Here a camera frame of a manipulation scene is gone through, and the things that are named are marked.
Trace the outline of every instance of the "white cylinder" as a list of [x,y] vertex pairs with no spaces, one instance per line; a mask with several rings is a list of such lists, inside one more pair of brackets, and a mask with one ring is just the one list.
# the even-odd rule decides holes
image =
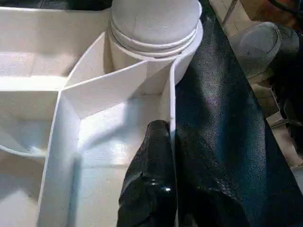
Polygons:
[[197,0],[113,0],[117,41],[138,54],[165,57],[187,48],[202,12]]

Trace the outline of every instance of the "white plastic partition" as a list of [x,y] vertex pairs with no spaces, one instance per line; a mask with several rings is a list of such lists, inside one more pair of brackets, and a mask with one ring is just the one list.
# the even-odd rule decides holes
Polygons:
[[148,123],[169,121],[169,81],[163,95],[135,95],[146,80],[147,65],[143,61],[62,91],[39,226],[116,224],[124,175]]
[[115,226],[148,123],[170,122],[173,136],[174,85],[201,22],[165,58],[127,50],[108,23],[109,10],[0,8],[0,226]]

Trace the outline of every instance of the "white divider wall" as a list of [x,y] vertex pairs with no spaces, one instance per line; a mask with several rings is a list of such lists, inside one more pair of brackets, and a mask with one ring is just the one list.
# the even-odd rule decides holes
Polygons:
[[38,226],[66,226],[73,166],[77,161],[79,126],[79,116],[67,98],[61,95],[52,126],[50,152],[43,172]]
[[147,124],[169,120],[162,95],[134,96],[148,62],[67,87],[53,123],[38,226],[115,226],[125,172]]
[[108,35],[107,32],[103,32],[79,59],[65,86],[100,77],[112,71],[113,64]]

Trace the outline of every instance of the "white container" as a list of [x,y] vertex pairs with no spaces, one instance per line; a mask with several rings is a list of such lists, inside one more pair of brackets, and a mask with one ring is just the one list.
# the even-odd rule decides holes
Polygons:
[[0,19],[0,155],[10,153],[0,157],[0,226],[115,226],[148,123],[170,122],[174,139],[174,86],[201,22],[180,54],[154,58],[117,42],[109,10],[0,8]]

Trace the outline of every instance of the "white plastic tray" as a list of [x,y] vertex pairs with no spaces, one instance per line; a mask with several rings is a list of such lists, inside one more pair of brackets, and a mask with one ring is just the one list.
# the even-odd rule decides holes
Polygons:
[[173,140],[201,23],[184,52],[156,59],[122,47],[108,19],[0,8],[0,226],[115,226],[148,123],[170,122]]

